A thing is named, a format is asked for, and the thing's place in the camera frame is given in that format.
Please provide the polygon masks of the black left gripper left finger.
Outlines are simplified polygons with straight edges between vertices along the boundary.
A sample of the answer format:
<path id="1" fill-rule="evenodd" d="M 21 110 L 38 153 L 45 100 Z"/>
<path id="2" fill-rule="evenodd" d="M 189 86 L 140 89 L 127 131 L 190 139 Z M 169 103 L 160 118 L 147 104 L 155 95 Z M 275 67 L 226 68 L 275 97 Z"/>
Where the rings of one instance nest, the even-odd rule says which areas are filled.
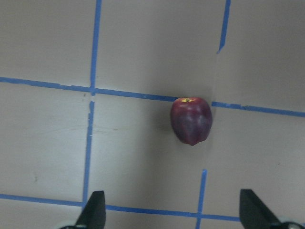
<path id="1" fill-rule="evenodd" d="M 103 229 L 106 222 L 104 191 L 92 192 L 85 208 L 76 221 L 75 229 Z"/>

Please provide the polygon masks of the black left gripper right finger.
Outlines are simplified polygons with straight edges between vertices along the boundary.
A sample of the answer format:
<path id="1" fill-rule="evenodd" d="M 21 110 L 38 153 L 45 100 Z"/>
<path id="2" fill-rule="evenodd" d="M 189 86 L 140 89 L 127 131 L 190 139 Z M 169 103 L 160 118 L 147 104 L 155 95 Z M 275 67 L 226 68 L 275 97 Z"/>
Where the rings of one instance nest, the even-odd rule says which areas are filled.
<path id="1" fill-rule="evenodd" d="M 240 190 L 239 218 L 244 229 L 288 229 L 251 189 Z"/>

